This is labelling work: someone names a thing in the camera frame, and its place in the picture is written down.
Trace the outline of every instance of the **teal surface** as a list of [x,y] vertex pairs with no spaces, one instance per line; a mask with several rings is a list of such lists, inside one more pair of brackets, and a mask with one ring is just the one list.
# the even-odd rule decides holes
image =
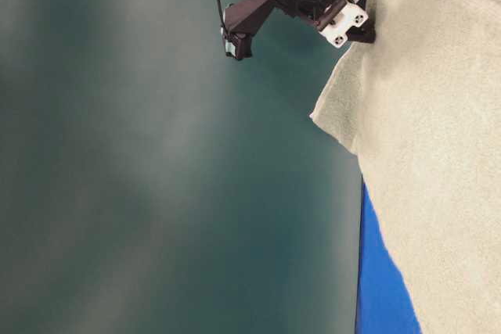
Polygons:
[[340,52],[277,12],[227,59],[214,0],[1,2],[0,332],[353,332],[360,176],[308,118]]

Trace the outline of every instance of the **white bracket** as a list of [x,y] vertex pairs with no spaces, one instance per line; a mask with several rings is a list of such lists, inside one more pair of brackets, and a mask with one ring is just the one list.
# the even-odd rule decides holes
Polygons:
[[336,48],[342,47],[347,42],[346,33],[351,27],[361,27],[369,19],[366,11],[357,5],[360,0],[347,1],[331,23],[320,32]]

